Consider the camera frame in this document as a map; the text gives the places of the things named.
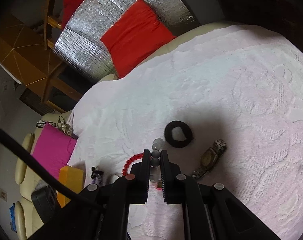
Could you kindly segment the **black hair scrunchie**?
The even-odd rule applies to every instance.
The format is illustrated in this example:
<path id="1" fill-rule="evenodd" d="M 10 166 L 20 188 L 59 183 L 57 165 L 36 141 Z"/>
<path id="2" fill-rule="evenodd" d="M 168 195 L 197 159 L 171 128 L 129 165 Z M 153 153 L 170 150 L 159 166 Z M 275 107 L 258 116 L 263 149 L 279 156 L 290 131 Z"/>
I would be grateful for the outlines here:
<path id="1" fill-rule="evenodd" d="M 164 130 L 166 142 L 174 148 L 184 148 L 193 140 L 190 127 L 182 121 L 171 121 Z"/>

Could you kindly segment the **black bow hair clip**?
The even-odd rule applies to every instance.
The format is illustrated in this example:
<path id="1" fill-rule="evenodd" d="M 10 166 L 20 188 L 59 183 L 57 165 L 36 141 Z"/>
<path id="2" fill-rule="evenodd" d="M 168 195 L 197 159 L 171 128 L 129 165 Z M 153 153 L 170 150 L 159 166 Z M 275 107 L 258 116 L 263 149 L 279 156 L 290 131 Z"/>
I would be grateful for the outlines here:
<path id="1" fill-rule="evenodd" d="M 92 173 L 91 173 L 92 182 L 95 184 L 102 183 L 104 172 L 99 170 L 98 167 L 94 167 L 94 166 L 91 168 L 91 170 L 92 170 Z"/>

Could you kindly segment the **orange jewelry box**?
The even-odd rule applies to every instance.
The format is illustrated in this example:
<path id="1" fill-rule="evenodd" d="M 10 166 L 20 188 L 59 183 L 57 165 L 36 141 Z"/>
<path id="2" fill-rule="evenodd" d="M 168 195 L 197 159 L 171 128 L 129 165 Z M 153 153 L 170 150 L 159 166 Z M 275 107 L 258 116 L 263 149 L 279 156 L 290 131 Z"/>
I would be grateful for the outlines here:
<path id="1" fill-rule="evenodd" d="M 84 171 L 65 166 L 60 169 L 58 181 L 75 193 L 79 193 L 84 186 Z"/>

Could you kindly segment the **wooden chair frame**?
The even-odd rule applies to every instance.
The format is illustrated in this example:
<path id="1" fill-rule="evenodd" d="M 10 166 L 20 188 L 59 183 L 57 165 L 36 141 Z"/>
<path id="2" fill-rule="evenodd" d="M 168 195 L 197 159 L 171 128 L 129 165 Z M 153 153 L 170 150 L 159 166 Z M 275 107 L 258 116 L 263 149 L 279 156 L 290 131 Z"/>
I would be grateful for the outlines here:
<path id="1" fill-rule="evenodd" d="M 62 32 L 62 17 L 54 11 L 56 0 L 46 0 L 43 24 L 44 50 L 48 53 L 47 77 L 41 102 L 59 113 L 72 110 L 83 96 L 79 92 L 80 76 L 54 51 Z"/>

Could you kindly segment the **metal wristwatch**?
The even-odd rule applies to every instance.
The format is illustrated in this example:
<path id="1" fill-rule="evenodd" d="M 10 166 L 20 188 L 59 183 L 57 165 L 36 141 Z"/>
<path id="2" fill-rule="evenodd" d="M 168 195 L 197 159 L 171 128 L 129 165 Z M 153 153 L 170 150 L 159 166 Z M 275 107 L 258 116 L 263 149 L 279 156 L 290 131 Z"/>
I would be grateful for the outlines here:
<path id="1" fill-rule="evenodd" d="M 211 147 L 209 147 L 200 158 L 200 166 L 192 172 L 191 177 L 200 180 L 208 174 L 219 161 L 219 158 L 226 151 L 227 146 L 224 140 L 215 140 Z"/>

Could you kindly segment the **white textured towel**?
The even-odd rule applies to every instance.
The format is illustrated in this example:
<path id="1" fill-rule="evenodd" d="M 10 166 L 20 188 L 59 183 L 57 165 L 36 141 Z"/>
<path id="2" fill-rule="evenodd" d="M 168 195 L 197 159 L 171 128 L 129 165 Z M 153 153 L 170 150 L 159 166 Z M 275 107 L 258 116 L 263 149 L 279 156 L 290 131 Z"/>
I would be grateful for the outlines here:
<path id="1" fill-rule="evenodd" d="M 222 139 L 227 150 L 202 184 L 222 183 L 281 239 L 303 234 L 303 53 L 283 36 L 232 25 L 196 36 L 126 77 L 94 85 L 70 116 L 69 165 L 105 178 L 186 123 L 185 148 L 165 144 L 185 174 Z"/>

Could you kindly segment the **magenta cushion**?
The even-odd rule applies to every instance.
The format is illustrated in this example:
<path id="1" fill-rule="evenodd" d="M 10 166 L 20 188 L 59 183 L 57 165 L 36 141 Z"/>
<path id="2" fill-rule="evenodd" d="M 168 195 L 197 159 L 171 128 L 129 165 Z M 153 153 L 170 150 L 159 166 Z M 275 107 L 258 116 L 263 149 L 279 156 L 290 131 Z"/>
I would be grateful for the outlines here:
<path id="1" fill-rule="evenodd" d="M 32 156 L 52 175 L 59 179 L 60 169 L 70 160 L 77 140 L 46 123 Z"/>

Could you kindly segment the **silver insulation foil sheet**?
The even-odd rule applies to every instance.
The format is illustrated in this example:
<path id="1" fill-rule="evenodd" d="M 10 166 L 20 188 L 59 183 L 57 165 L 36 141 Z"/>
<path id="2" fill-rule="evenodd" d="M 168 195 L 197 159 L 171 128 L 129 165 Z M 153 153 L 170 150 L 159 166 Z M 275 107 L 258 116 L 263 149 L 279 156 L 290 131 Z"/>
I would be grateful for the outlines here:
<path id="1" fill-rule="evenodd" d="M 53 51 L 92 82 L 116 72 L 100 38 L 137 0 L 84 0 L 61 32 Z M 144 0 L 175 36 L 197 27 L 181 0 Z"/>

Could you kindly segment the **patterned crumpled cloth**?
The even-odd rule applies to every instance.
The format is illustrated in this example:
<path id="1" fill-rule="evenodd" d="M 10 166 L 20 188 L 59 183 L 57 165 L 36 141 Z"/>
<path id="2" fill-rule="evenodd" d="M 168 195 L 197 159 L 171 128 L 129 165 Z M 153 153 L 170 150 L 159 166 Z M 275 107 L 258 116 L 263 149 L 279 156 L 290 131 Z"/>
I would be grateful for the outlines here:
<path id="1" fill-rule="evenodd" d="M 57 129 L 63 132 L 64 134 L 73 137 L 73 128 L 71 125 L 65 122 L 65 119 L 62 115 L 58 117 Z"/>

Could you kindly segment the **red cushion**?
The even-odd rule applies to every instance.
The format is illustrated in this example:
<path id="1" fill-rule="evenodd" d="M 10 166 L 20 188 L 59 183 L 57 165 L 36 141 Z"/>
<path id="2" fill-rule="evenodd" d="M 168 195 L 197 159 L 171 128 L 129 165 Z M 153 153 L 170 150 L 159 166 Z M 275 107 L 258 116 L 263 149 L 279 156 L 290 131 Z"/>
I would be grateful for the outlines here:
<path id="1" fill-rule="evenodd" d="M 123 78 L 173 39 L 150 5 L 137 0 L 100 41 L 108 49 L 118 77 Z"/>

